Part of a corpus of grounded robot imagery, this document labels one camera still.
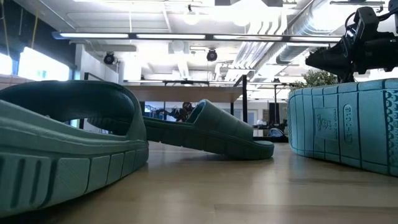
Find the ribbed sandal sole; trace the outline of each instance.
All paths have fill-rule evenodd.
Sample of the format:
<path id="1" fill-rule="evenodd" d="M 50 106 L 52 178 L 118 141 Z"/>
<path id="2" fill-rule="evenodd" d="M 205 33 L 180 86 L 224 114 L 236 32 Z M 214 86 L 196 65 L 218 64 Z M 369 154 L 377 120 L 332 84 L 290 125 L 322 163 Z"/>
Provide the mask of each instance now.
<path id="1" fill-rule="evenodd" d="M 87 156 L 0 146 L 0 217 L 100 189 L 142 167 L 147 158 L 147 149 Z"/>
<path id="2" fill-rule="evenodd" d="M 237 159 L 269 159 L 274 153 L 274 145 L 254 144 L 234 137 L 219 137 L 216 133 L 207 133 L 190 128 L 181 123 L 172 125 L 157 124 L 145 120 L 149 141 L 161 142 L 173 146 L 182 146 L 205 152 L 226 155 Z"/>
<path id="3" fill-rule="evenodd" d="M 398 177 L 398 79 L 296 90 L 288 111 L 295 153 Z"/>

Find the embossed logo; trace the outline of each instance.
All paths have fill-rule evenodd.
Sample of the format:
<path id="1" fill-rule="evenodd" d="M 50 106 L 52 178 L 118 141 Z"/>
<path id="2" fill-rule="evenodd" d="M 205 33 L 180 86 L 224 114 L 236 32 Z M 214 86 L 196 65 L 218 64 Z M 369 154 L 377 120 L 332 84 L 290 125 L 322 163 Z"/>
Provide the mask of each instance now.
<path id="1" fill-rule="evenodd" d="M 344 105 L 344 141 L 353 142 L 353 108 L 351 105 Z"/>
<path id="2" fill-rule="evenodd" d="M 316 108 L 315 136 L 322 139 L 338 140 L 337 108 Z"/>

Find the window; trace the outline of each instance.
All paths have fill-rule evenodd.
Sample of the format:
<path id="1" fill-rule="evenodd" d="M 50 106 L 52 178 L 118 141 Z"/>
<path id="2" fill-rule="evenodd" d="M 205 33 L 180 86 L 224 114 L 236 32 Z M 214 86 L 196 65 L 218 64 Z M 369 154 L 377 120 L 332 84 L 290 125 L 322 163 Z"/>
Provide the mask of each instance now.
<path id="1" fill-rule="evenodd" d="M 69 67 L 40 52 L 25 47 L 19 61 L 18 75 L 35 81 L 69 79 Z"/>
<path id="2" fill-rule="evenodd" d="M 227 113 L 230 113 L 230 109 L 223 109 Z M 234 117 L 243 120 L 242 109 L 234 109 Z M 257 110 L 248 110 L 248 124 L 256 125 L 257 123 Z"/>
<path id="3" fill-rule="evenodd" d="M 0 74 L 12 74 L 12 59 L 10 58 L 10 56 L 0 54 Z"/>

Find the black robotic arm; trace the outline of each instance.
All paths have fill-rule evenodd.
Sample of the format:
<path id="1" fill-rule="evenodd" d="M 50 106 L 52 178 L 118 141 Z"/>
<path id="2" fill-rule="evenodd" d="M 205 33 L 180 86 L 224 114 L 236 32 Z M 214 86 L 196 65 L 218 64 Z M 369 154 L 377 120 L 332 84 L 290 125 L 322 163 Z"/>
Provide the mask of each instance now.
<path id="1" fill-rule="evenodd" d="M 383 68 L 386 72 L 398 66 L 398 38 L 392 32 L 378 32 L 379 22 L 395 14 L 397 23 L 398 0 L 389 3 L 389 12 L 378 16 L 371 7 L 358 8 L 354 24 L 333 47 L 312 52 L 305 63 L 338 76 L 340 83 L 354 82 L 353 73 L 365 74 L 368 69 Z"/>

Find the ceiling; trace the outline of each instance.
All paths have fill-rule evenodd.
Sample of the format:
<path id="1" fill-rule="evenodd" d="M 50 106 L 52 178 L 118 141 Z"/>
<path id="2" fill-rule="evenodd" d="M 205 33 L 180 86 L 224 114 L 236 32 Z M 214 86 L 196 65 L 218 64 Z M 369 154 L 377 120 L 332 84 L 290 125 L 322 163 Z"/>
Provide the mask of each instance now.
<path id="1" fill-rule="evenodd" d="M 261 0 L 240 0 L 228 7 L 215 6 L 215 0 L 116 1 L 127 3 L 106 3 L 106 1 L 109 0 L 15 0 L 31 13 L 37 12 L 43 21 L 62 32 L 209 34 L 281 34 L 287 23 L 310 2 L 284 0 L 281 9 L 267 7 Z M 188 11 L 189 4 L 192 5 L 193 12 Z M 394 29 L 393 22 L 394 19 L 383 22 L 381 29 L 391 31 Z M 340 28 L 333 34 L 342 35 L 344 32 L 345 30 Z M 115 50 L 117 51 L 115 55 L 126 63 L 131 57 L 138 58 L 145 76 L 154 78 L 161 75 L 171 80 L 181 79 L 182 63 L 187 66 L 189 78 L 192 80 L 203 78 L 200 77 L 202 74 L 200 71 L 213 74 L 206 75 L 206 78 L 220 80 L 221 76 L 216 71 L 217 65 L 234 65 L 244 47 L 242 42 L 185 41 L 188 47 L 184 49 L 185 57 L 181 62 L 181 57 L 176 57 L 173 48 L 170 47 L 170 41 L 165 40 L 91 40 L 81 43 L 85 44 L 87 51 L 100 60 L 106 51 Z M 127 52 L 116 50 L 120 49 L 120 46 L 129 50 L 126 50 Z M 259 47 L 269 49 L 271 44 L 253 45 L 252 49 L 256 51 Z M 216 49 L 217 61 L 207 61 L 208 49 Z M 256 71 L 257 78 L 263 76 L 261 80 L 268 82 L 274 77 L 280 78 L 282 82 L 303 80 L 301 74 L 310 69 L 304 63 L 305 53 L 308 51 L 296 57 L 289 66 L 278 66 L 271 76 L 268 75 L 268 67 L 261 72 Z M 254 60 L 252 55 L 248 55 L 249 58 Z M 226 81 L 233 81 L 239 77 L 239 73 L 233 74 L 232 78 L 228 77 L 229 80 Z"/>

